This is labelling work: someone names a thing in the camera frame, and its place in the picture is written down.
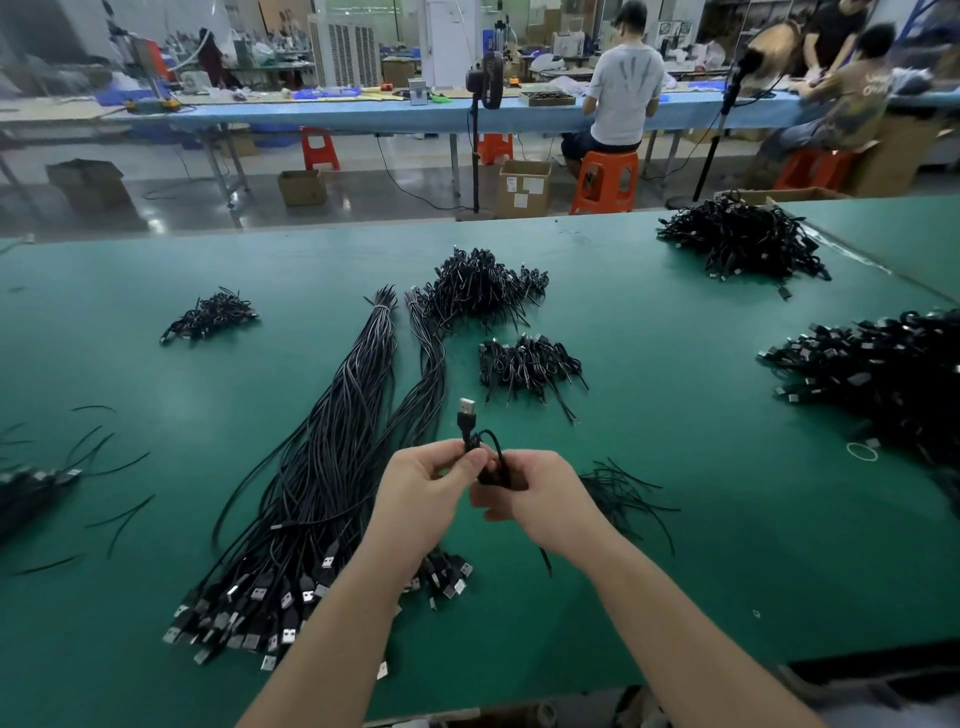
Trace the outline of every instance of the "green work table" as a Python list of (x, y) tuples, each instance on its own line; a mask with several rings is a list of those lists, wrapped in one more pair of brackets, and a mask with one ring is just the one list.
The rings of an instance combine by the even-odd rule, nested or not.
[[(890, 214), (915, 201), (883, 201)], [(859, 203), (804, 207), (860, 215)], [(611, 456), (662, 486), (654, 502), (676, 544), (636, 520), (646, 552), (765, 665), (892, 648), (960, 634), (960, 522), (907, 457), (850, 456), (852, 419), (791, 406), (756, 353), (811, 322), (926, 311), (931, 291), (831, 249), (827, 282), (776, 285), (705, 276), (656, 238), (664, 213), (457, 224), (270, 231), (164, 240), (20, 246), (0, 256), (4, 382), (0, 429), (25, 421), (0, 453), (54, 468), (95, 425), (117, 435), (57, 509), (0, 549), (2, 711), (11, 726), (229, 726), (266, 678), (255, 656), (197, 667), (196, 647), (161, 642), (180, 599), (212, 564), (210, 528), (247, 470), (300, 422), (370, 313), (363, 296), (433, 278), (453, 246), (490, 247), (511, 267), (547, 269), (531, 333), (583, 360), (590, 391), (565, 386), (579, 416), (495, 398), (478, 411), (505, 448), (556, 449), (579, 471)], [(161, 347), (163, 330), (218, 285), (262, 319), (205, 342)], [(417, 377), (417, 348), (395, 314), (396, 398)], [(502, 340), (516, 336), (497, 327)], [(460, 397), (483, 399), (477, 344), (446, 341), (442, 436)], [(117, 410), (70, 412), (107, 404)], [(228, 521), (239, 531), (262, 488)], [(156, 494), (120, 537), (83, 529)], [(518, 701), (640, 680), (589, 583), (513, 523), (483, 522), (464, 499), (444, 539), (475, 568), (466, 592), (431, 613), (403, 598), (388, 645), (391, 674), (370, 717)]]
[(960, 208), (957, 197), (849, 200), (843, 205), (789, 203), (812, 227), (934, 293), (960, 303)]

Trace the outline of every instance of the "man in white t-shirt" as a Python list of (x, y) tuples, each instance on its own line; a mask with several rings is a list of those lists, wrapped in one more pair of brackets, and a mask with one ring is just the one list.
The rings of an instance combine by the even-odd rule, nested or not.
[(634, 151), (643, 137), (643, 122), (657, 111), (663, 57), (643, 43), (646, 25), (647, 7), (640, 0), (627, 0), (613, 20), (617, 45), (600, 57), (584, 99), (584, 115), (596, 111), (593, 126), (565, 133), (561, 146), (574, 177), (580, 177), (587, 152)]

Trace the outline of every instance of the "concrete floor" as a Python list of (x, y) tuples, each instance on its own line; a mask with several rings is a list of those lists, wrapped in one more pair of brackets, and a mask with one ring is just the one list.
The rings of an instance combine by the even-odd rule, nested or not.
[[(516, 158), (557, 158), (560, 141), (532, 134), (515, 136)], [(669, 139), (655, 144), (649, 176), (663, 174)], [(8, 151), (5, 160), (26, 185), (36, 209), (0, 185), (0, 228), (5, 235), (31, 233), (38, 242), (103, 239), (139, 235), (184, 235), (198, 232), (263, 230), (302, 225), (377, 223), (396, 220), (449, 219), (458, 206), (472, 204), (469, 146), (460, 137), (462, 197), (452, 194), (447, 137), (415, 139), (389, 136), (336, 137), (342, 171), (324, 173), (329, 199), (323, 206), (284, 206), (276, 175), (287, 169), (302, 169), (300, 146), (264, 149), (255, 157), (242, 158), (251, 191), (239, 192), (237, 207), (230, 211), (210, 178), (203, 152), (179, 146), (70, 145), (29, 147)], [(742, 169), (756, 144), (728, 139), (721, 145), (708, 183), (708, 192), (722, 188), (721, 180)], [(646, 142), (640, 148), (645, 153)], [(636, 208), (660, 207), (665, 196), (692, 191), (708, 145), (682, 141), (677, 164), (693, 153), (690, 162), (671, 175), (666, 188), (661, 182), (641, 181), (636, 190)], [(112, 161), (124, 174), (135, 210), (79, 215), (70, 209), (61, 192), (46, 181), (44, 166), (72, 158)], [(390, 173), (384, 167), (389, 165)], [(222, 160), (226, 168), (231, 168)], [(492, 209), (496, 201), (498, 166), (480, 169), (480, 205)], [(550, 212), (566, 214), (574, 194), (574, 180), (554, 162)], [(418, 199), (414, 195), (428, 200)]]

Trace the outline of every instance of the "standing fan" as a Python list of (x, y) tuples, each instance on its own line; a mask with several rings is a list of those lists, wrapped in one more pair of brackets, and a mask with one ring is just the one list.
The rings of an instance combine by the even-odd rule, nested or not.
[[(707, 174), (710, 165), (713, 163), (713, 157), (717, 151), (717, 144), (720, 143), (720, 137), (727, 127), (727, 116), (736, 106), (736, 99), (740, 95), (740, 88), (744, 85), (744, 80), (748, 79), (767, 79), (778, 75), (782, 78), (785, 69), (793, 60), (794, 54), (800, 46), (801, 29), (796, 22), (788, 20), (778, 25), (767, 28), (760, 33), (750, 45), (747, 46), (743, 58), (737, 62), (734, 67), (733, 77), (727, 83), (724, 91), (723, 105), (720, 107), (720, 123), (717, 125), (716, 133), (710, 140), (710, 148), (707, 152), (707, 159), (704, 161), (704, 167), (700, 171), (700, 179), (697, 181), (697, 188), (693, 192), (693, 199), (686, 196), (671, 197), (666, 201), (668, 209), (682, 209), (689, 207), (700, 201), (700, 194), (704, 191), (704, 184), (707, 182)], [(756, 98), (761, 98), (765, 93), (773, 90), (774, 82), (769, 88), (753, 88), (756, 91)]]
[(473, 94), (470, 104), (470, 120), (473, 125), (473, 212), (472, 215), (458, 215), (458, 220), (481, 219), (480, 215), (480, 131), (477, 117), (480, 102), (484, 109), (499, 109), (503, 100), (503, 56), (496, 51), (488, 51), (476, 67), (467, 72), (467, 91)]

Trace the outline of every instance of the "blue table covering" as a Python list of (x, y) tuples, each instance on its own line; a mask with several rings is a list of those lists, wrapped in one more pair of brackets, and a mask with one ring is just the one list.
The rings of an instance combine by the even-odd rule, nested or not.
[[(673, 93), (647, 119), (647, 130), (705, 129), (716, 123), (723, 95), (712, 91)], [(406, 101), (343, 103), (238, 103), (184, 109), (162, 118), (180, 129), (195, 132), (220, 123), (292, 124), (354, 133), (465, 133), (470, 101), (414, 107)], [(743, 102), (733, 110), (731, 129), (786, 127), (800, 120), (797, 96), (785, 92), (773, 98)], [(480, 130), (490, 133), (576, 132), (590, 120), (580, 102), (571, 107), (528, 107), (518, 99), (504, 99), (500, 109), (480, 109)]]

